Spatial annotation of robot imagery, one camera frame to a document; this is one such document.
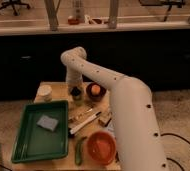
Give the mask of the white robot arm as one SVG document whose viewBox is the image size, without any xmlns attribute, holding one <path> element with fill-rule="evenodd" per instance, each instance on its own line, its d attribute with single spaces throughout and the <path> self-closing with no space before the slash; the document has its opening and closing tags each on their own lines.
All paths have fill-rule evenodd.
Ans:
<svg viewBox="0 0 190 171">
<path fill-rule="evenodd" d="M 109 91 L 122 171 L 169 171 L 150 88 L 140 79 L 90 63 L 86 56 L 82 47 L 61 54 L 66 81 L 74 85 L 86 76 Z"/>
</svg>

